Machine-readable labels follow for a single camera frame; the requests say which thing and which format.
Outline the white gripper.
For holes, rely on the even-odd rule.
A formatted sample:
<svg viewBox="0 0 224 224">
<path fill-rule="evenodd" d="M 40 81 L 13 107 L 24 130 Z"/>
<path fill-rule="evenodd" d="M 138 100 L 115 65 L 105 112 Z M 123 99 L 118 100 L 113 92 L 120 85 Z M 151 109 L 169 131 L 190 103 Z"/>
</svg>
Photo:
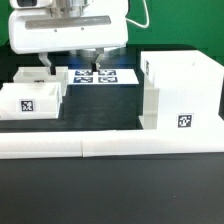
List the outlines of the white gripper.
<svg viewBox="0 0 224 224">
<path fill-rule="evenodd" d="M 39 60 L 51 75 L 56 69 L 47 52 L 97 48 L 91 62 L 91 70 L 97 72 L 103 48 L 127 43 L 128 11 L 129 0 L 53 0 L 43 8 L 13 8 L 10 45 L 18 54 L 39 53 Z"/>
</svg>

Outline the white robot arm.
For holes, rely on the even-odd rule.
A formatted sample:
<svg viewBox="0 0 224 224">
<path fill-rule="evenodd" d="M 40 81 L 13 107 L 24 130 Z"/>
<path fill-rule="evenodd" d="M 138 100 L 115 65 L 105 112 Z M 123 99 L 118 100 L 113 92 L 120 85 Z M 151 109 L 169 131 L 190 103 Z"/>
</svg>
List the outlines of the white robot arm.
<svg viewBox="0 0 224 224">
<path fill-rule="evenodd" d="M 9 42 L 17 54 L 36 54 L 50 74 L 51 52 L 124 47 L 129 0 L 9 0 Z"/>
</svg>

